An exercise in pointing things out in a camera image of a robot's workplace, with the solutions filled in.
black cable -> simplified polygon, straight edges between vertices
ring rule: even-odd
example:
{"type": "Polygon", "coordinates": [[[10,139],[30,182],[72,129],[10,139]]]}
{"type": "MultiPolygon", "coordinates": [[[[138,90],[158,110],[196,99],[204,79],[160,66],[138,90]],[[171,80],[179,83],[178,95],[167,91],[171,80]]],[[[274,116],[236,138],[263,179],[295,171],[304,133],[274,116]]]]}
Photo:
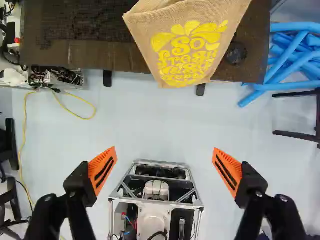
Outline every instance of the black cable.
{"type": "Polygon", "coordinates": [[[163,183],[163,181],[161,181],[161,183],[160,183],[160,189],[159,189],[159,194],[158,194],[158,199],[157,199],[157,200],[159,200],[159,197],[160,197],[160,192],[161,192],[162,183],[163,183]]]}
{"type": "Polygon", "coordinates": [[[168,240],[167,232],[165,232],[165,231],[157,231],[156,233],[152,234],[151,237],[149,237],[147,240],[152,240],[158,235],[162,235],[162,236],[164,236],[165,240],[168,240]]]}
{"type": "Polygon", "coordinates": [[[12,11],[15,9],[15,6],[16,6],[16,4],[13,3],[13,4],[9,7],[10,11],[8,11],[4,16],[7,17],[7,16],[11,15],[12,11]]]}
{"type": "Polygon", "coordinates": [[[194,233],[192,234],[192,237],[190,238],[190,240],[193,239],[194,236],[195,236],[195,234],[196,234],[196,223],[195,223],[195,219],[192,218],[192,221],[193,221],[193,226],[194,226],[194,233]]]}
{"type": "Polygon", "coordinates": [[[115,234],[111,235],[111,236],[110,236],[110,238],[109,238],[109,240],[111,240],[111,239],[112,239],[112,237],[114,237],[114,236],[116,237],[116,239],[118,239],[118,240],[119,240],[118,236],[117,236],[117,235],[115,235],[115,234]]]}
{"type": "MultiPolygon", "coordinates": [[[[23,189],[25,190],[25,193],[26,193],[27,196],[28,196],[28,191],[27,191],[26,187],[25,187],[21,182],[19,182],[18,180],[15,180],[15,181],[23,187],[23,189]]],[[[29,201],[30,208],[31,208],[31,212],[32,212],[32,215],[33,215],[33,214],[34,214],[34,208],[32,207],[32,203],[31,203],[31,201],[29,200],[29,198],[28,198],[28,201],[29,201]]]]}

electronic equipment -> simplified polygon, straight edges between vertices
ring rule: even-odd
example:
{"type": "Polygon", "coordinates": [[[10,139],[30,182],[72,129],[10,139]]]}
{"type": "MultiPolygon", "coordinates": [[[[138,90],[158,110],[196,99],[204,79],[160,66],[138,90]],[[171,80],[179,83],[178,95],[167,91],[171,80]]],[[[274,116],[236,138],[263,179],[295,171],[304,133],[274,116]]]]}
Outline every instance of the electronic equipment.
{"type": "Polygon", "coordinates": [[[28,84],[33,89],[49,88],[59,93],[61,90],[81,89],[84,86],[82,69],[69,70],[64,67],[31,66],[28,84]]]}
{"type": "Polygon", "coordinates": [[[198,239],[204,206],[186,164],[135,160],[109,201],[110,236],[198,239]],[[121,211],[125,221],[119,217],[121,211]]]}

screw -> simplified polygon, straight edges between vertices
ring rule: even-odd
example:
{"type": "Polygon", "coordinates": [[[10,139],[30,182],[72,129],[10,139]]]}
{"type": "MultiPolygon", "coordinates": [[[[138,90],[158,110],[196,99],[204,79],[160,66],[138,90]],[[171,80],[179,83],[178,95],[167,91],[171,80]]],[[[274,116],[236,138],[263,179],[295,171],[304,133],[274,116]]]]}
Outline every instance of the screw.
{"type": "Polygon", "coordinates": [[[280,196],[280,200],[281,200],[282,202],[285,202],[285,203],[288,202],[288,199],[287,199],[285,196],[283,196],[283,195],[280,196]]]}
{"type": "Polygon", "coordinates": [[[44,199],[44,201],[45,201],[45,202],[49,202],[49,201],[51,200],[51,198],[52,198],[51,196],[47,196],[47,197],[44,199]]]}
{"type": "Polygon", "coordinates": [[[257,197],[259,197],[259,198],[262,198],[262,197],[263,197],[262,193],[259,192],[259,191],[256,191],[256,192],[255,192],[255,195],[256,195],[257,197]]]}

black stand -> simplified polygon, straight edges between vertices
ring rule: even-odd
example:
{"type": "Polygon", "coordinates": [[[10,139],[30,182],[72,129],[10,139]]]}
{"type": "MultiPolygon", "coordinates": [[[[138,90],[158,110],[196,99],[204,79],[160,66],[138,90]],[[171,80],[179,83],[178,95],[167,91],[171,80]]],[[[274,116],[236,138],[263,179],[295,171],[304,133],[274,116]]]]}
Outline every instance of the black stand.
{"type": "Polygon", "coordinates": [[[18,193],[16,188],[16,180],[14,177],[7,178],[7,189],[8,191],[0,195],[0,235],[7,235],[15,240],[21,240],[18,234],[12,231],[9,226],[14,225],[15,223],[23,223],[25,221],[21,220],[21,211],[19,207],[18,193]],[[10,220],[5,221],[6,208],[5,204],[9,203],[13,212],[13,217],[15,222],[10,220]]]}
{"type": "Polygon", "coordinates": [[[5,120],[6,130],[0,129],[0,165],[9,160],[12,170],[19,170],[18,153],[16,145],[15,121],[13,118],[5,120]]]}
{"type": "Polygon", "coordinates": [[[103,86],[112,87],[112,71],[103,70],[103,86]]]}
{"type": "Polygon", "coordinates": [[[291,98],[291,97],[306,97],[316,96],[316,127],[315,135],[304,134],[299,132],[291,131],[273,131],[274,135],[285,136],[295,139],[302,139],[318,143],[317,148],[320,149],[320,88],[316,88],[313,91],[302,91],[302,92],[289,92],[289,93],[277,93],[273,94],[273,98],[291,98]]]}

black bracket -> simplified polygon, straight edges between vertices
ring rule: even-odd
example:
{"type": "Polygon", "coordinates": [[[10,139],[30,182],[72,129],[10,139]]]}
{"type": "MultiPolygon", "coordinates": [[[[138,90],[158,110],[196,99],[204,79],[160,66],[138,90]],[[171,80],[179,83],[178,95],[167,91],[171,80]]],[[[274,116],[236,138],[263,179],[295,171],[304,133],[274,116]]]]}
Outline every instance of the black bracket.
{"type": "Polygon", "coordinates": [[[112,71],[103,70],[103,86],[112,87],[112,71]]]}

